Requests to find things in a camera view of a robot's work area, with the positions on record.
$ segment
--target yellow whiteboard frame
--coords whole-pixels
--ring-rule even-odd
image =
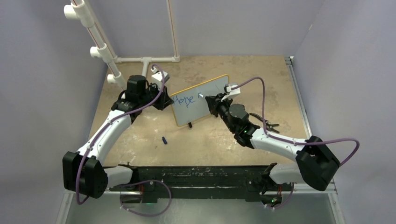
[[[222,78],[222,77],[224,77],[224,76],[227,76],[227,77],[228,77],[228,83],[230,83],[230,76],[229,76],[228,74],[224,74],[224,75],[222,75],[222,76],[219,76],[219,77],[216,77],[216,78],[212,78],[212,79],[210,79],[210,80],[208,80],[208,81],[205,81],[205,82],[203,82],[203,83],[200,83],[200,84],[197,84],[197,85],[195,85],[195,86],[189,87],[189,88],[187,88],[187,89],[185,89],[185,90],[181,90],[181,91],[179,91],[179,92],[175,92],[175,93],[173,93],[172,95],[170,95],[170,97],[175,96],[175,95],[177,95],[177,94],[179,94],[179,93],[181,93],[181,92],[184,92],[184,91],[193,89],[193,88],[198,87],[198,86],[200,86],[200,85],[206,84],[206,83],[211,82],[211,81],[213,81],[213,80]],[[170,106],[171,106],[171,108],[172,108],[172,113],[173,113],[173,117],[175,118],[176,126],[178,126],[178,127],[183,127],[184,125],[187,125],[188,123],[183,124],[183,125],[179,125],[179,124],[177,123],[176,114],[175,114],[175,111],[174,111],[174,109],[173,109],[173,104],[171,104]],[[193,121],[191,121],[191,122],[195,122],[195,121],[197,121],[197,120],[199,120],[199,119],[202,119],[202,118],[204,118],[204,117],[206,117],[206,116],[203,116],[203,117],[201,117],[201,118],[195,119],[195,120],[193,120]]]

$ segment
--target marker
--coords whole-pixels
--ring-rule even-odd
[[[165,137],[162,137],[163,143],[166,145],[168,142],[166,141]]]

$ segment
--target small whiteboard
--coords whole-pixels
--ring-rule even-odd
[[[211,79],[170,96],[173,100],[172,111],[177,126],[183,126],[206,115],[209,115],[205,96],[216,96],[224,93],[224,86],[230,82],[228,75]]]

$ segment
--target tan floor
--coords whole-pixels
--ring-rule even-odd
[[[159,63],[171,75],[169,94],[223,74],[231,82],[242,83],[261,76],[266,84],[265,118],[279,123],[281,134],[305,138],[303,119],[283,56],[184,56],[180,63]],[[118,67],[127,80],[141,74],[141,63],[121,63]],[[91,135],[108,116],[117,100],[117,85],[104,83]],[[260,114],[262,87],[258,80],[241,88],[235,103],[244,104],[247,112]],[[250,121],[260,125],[253,117]],[[162,142],[165,137],[168,144]],[[189,165],[266,165],[290,163],[289,159],[264,150],[239,146],[220,118],[205,117],[188,126],[177,127],[171,107],[158,111],[145,109],[120,136],[106,158],[105,166],[119,163],[136,166]]]

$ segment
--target lavender wall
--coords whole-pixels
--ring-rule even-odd
[[[166,0],[91,1],[120,56],[172,56]],[[294,55],[323,0],[173,0],[181,55]]]
[[[54,223],[62,157],[88,138],[106,65],[69,3],[0,2],[0,223]]]
[[[396,1],[332,0],[294,58],[313,133],[356,137],[335,176],[347,223],[394,223]],[[332,145],[343,159],[353,144]]]

